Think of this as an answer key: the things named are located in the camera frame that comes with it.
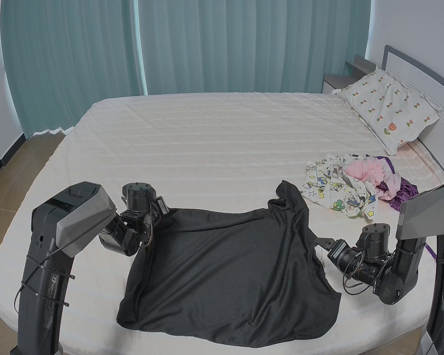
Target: light through curtain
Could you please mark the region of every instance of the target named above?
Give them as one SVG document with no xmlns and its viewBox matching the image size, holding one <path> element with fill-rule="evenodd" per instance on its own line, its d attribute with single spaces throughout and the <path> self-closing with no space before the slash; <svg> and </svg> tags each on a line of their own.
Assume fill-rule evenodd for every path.
<svg viewBox="0 0 444 355">
<path fill-rule="evenodd" d="M 2 0 L 6 75 L 26 137 L 71 127 L 102 99 L 143 95 L 132 10 L 132 0 Z"/>
<path fill-rule="evenodd" d="M 148 93 L 320 93 L 365 55 L 370 3 L 138 0 Z"/>
</svg>

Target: nightstand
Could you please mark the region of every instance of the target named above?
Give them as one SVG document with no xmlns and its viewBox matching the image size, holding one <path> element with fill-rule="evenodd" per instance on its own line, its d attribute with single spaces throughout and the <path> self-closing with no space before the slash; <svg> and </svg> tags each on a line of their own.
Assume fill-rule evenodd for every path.
<svg viewBox="0 0 444 355">
<path fill-rule="evenodd" d="M 322 93 L 331 93 L 334 89 L 345 88 L 357 80 L 363 78 L 366 74 L 375 71 L 376 64 L 368 61 L 364 57 L 355 55 L 354 62 L 345 62 L 350 75 L 324 74 L 324 84 Z"/>
</svg>

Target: white pillow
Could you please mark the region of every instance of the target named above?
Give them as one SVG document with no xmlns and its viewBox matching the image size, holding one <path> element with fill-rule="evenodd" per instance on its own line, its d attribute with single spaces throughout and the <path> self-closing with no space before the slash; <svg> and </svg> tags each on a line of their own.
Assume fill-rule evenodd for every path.
<svg viewBox="0 0 444 355">
<path fill-rule="evenodd" d="M 378 68 L 354 84 L 332 91 L 342 98 L 373 132 L 390 155 L 399 146 L 418 138 L 422 130 L 439 119 L 420 93 L 402 86 Z"/>
</svg>

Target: bed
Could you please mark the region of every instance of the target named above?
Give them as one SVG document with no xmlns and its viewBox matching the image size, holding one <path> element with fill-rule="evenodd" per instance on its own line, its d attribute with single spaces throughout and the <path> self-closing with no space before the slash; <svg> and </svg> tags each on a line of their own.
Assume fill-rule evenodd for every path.
<svg viewBox="0 0 444 355">
<path fill-rule="evenodd" d="M 392 51 L 406 62 L 396 50 L 385 50 Z M 415 66 L 411 59 L 408 64 L 411 74 Z M 392 65 L 404 74 L 403 63 Z M 432 81 L 422 85 L 433 85 Z M 437 89 L 428 91 L 428 96 L 444 106 Z M 420 192 L 444 183 L 439 165 L 444 163 L 444 151 L 433 152 L 433 157 L 426 148 L 441 135 L 435 128 L 438 124 L 444 130 L 444 120 L 438 121 L 420 136 L 424 144 L 404 145 L 391 157 L 396 170 L 417 184 Z M 119 212 L 124 210 L 122 185 L 139 180 L 151 183 L 171 207 L 239 213 L 266 207 L 276 197 L 282 179 L 301 185 L 307 160 L 346 152 L 386 155 L 367 127 L 334 95 L 210 93 L 112 98 L 96 103 L 50 157 L 0 246 L 0 317 L 17 329 L 13 300 L 29 246 L 31 211 L 71 184 L 83 180 L 102 184 Z M 355 243 L 367 222 L 307 203 L 310 228 L 321 237 L 342 237 Z M 390 251 L 396 244 L 397 219 L 398 212 L 381 202 L 377 221 L 393 228 Z M 64 309 L 60 331 L 65 352 L 359 354 L 427 321 L 435 273 L 435 261 L 424 252 L 418 284 L 398 304 L 383 305 L 372 293 L 343 294 L 337 322 L 323 337 L 250 349 L 118 326 L 115 317 L 132 260 L 107 251 L 98 239 L 77 255 L 72 269 L 76 279 L 70 281 L 66 295 L 70 306 Z M 325 270 L 332 287 L 342 291 L 342 275 L 327 261 Z"/>
</svg>

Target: pink cloth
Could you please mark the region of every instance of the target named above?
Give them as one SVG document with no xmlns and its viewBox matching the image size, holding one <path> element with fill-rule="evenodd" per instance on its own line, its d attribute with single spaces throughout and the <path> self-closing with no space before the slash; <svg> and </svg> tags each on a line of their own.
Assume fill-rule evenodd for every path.
<svg viewBox="0 0 444 355">
<path fill-rule="evenodd" d="M 393 174 L 385 159 L 367 157 L 364 160 L 354 160 L 344 167 L 344 172 L 362 182 L 369 181 L 375 186 L 376 196 L 382 200 L 391 200 L 401 188 L 401 176 Z M 377 188 L 384 181 L 387 191 Z"/>
</svg>

